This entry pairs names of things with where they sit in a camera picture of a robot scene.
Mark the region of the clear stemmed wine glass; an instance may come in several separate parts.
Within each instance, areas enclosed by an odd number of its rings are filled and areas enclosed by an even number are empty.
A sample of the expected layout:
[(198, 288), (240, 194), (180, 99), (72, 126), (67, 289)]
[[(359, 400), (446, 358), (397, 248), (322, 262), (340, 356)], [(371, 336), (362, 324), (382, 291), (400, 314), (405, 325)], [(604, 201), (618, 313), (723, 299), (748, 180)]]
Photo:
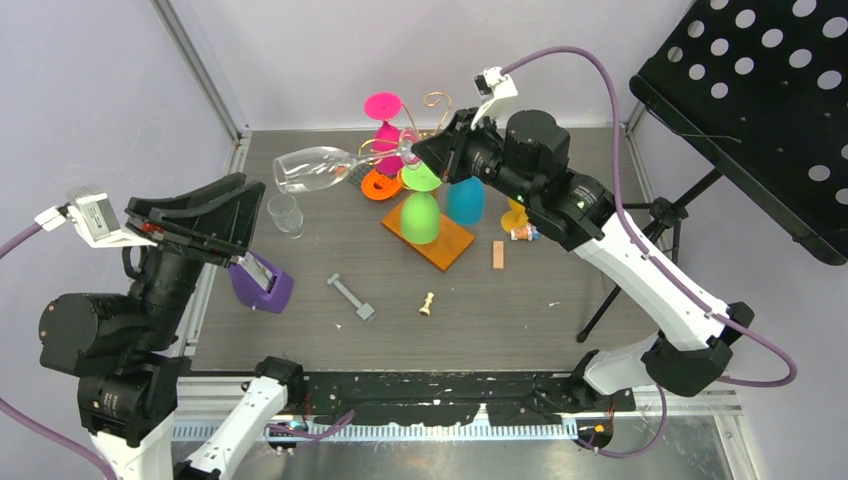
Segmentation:
[(418, 162), (412, 152), (420, 137), (411, 129), (404, 130), (400, 140), (387, 151), (351, 153), (346, 150), (317, 146), (287, 153), (272, 162), (274, 180), (282, 193), (301, 194), (324, 190), (345, 180), (361, 165), (376, 166), (398, 157), (404, 165)]

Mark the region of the green plastic wine glass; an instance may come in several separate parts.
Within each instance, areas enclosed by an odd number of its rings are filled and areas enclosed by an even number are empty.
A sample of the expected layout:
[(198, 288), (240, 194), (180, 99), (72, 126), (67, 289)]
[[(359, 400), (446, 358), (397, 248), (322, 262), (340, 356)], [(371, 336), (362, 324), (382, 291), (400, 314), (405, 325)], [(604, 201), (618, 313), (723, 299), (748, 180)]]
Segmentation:
[(441, 211), (433, 194), (442, 182), (422, 162), (415, 166), (405, 166), (401, 170), (401, 177), (405, 186), (412, 191), (402, 204), (402, 236), (411, 244), (429, 244), (440, 232)]

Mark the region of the yellow plastic wine glass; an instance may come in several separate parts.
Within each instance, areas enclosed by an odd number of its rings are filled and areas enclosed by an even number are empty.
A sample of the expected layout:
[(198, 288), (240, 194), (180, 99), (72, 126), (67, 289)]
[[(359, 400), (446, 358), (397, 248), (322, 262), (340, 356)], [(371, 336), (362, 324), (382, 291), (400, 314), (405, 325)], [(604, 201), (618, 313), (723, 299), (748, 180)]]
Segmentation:
[(501, 216), (500, 225), (506, 232), (510, 233), (513, 229), (523, 227), (528, 223), (528, 216), (525, 207), (512, 199), (508, 200), (508, 210)]

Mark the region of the blue plastic wine glass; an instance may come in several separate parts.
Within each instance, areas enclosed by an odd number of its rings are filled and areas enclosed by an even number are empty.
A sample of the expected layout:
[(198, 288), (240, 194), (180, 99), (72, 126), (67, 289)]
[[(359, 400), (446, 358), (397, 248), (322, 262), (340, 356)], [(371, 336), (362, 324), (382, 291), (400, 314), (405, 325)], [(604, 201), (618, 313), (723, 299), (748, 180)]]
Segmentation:
[(479, 223), (485, 211), (484, 184), (476, 177), (453, 184), (448, 190), (445, 211), (461, 226)]

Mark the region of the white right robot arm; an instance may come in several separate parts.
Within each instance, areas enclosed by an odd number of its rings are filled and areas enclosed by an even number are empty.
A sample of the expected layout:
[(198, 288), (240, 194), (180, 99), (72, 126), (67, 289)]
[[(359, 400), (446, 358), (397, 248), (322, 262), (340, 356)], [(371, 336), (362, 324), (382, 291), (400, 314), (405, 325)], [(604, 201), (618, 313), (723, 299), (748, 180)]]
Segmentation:
[(613, 194), (569, 168), (570, 134), (551, 115), (520, 111), (500, 134), (490, 118), (474, 127), (476, 112), (457, 111), (445, 130), (414, 143), (412, 154), (446, 183), (474, 177), (520, 203), (541, 235), (603, 272), (659, 329), (626, 347), (587, 353), (569, 380), (574, 403), (596, 410), (620, 390), (650, 384), (693, 397), (716, 381), (739, 336), (714, 314), (751, 321), (752, 311), (718, 299), (702, 309), (681, 292), (662, 272), (678, 267), (629, 215), (617, 215)]

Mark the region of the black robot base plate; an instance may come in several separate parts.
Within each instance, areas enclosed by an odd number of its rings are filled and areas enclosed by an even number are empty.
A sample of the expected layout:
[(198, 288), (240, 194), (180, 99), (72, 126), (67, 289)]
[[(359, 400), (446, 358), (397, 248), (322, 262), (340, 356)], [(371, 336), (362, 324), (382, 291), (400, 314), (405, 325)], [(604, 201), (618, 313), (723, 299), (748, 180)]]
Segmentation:
[(332, 424), (354, 413), (356, 426), (470, 424), (481, 407), (493, 426), (553, 425), (563, 414), (608, 419), (636, 410), (633, 393), (575, 394), (560, 372), (308, 372), (283, 414)]

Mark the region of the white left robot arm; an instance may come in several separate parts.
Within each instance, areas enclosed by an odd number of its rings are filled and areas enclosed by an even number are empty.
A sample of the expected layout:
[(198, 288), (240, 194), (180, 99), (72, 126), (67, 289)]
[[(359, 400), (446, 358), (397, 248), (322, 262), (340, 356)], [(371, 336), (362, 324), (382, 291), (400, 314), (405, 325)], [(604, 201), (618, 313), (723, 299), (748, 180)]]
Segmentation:
[(120, 222), (95, 186), (69, 191), (41, 216), (46, 227), (70, 221), (93, 248), (122, 252), (125, 294), (69, 293), (39, 322), (42, 366), (78, 381), (82, 426), (117, 479), (227, 479), (271, 419), (298, 412), (307, 398), (301, 365), (259, 362), (243, 398), (186, 460), (174, 462), (171, 438), (182, 357), (166, 350), (207, 265), (247, 256), (265, 192), (233, 173), (183, 195), (132, 198)]

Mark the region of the gold rack with wooden base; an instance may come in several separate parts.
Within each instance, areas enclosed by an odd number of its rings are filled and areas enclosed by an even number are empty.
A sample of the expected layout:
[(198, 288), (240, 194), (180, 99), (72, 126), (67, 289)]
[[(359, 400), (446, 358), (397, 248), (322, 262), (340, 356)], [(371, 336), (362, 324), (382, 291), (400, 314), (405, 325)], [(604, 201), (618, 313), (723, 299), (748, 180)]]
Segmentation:
[(376, 158), (356, 169), (353, 184), (369, 200), (398, 199), (381, 225), (409, 245), (441, 272), (446, 272), (472, 245), (474, 236), (442, 212), (437, 198), (442, 181), (412, 152), (414, 143), (427, 136), (413, 121), (402, 128), (395, 118), (409, 111), (391, 92), (369, 96), (363, 105), (366, 116), (380, 126), (359, 151)]

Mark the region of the pink plastic wine glass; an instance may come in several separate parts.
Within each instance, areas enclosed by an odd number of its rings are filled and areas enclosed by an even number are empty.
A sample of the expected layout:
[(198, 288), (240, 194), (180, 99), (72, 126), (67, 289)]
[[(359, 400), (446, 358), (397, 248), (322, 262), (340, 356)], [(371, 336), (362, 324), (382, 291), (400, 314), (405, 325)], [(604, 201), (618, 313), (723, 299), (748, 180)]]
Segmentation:
[(400, 97), (392, 92), (378, 92), (366, 99), (363, 109), (369, 118), (381, 122), (369, 144), (373, 152), (381, 154), (376, 171), (387, 177), (396, 177), (404, 167), (419, 168), (420, 160), (411, 153), (411, 143), (418, 139), (416, 128), (401, 129), (392, 123), (400, 113), (405, 113), (414, 124)]

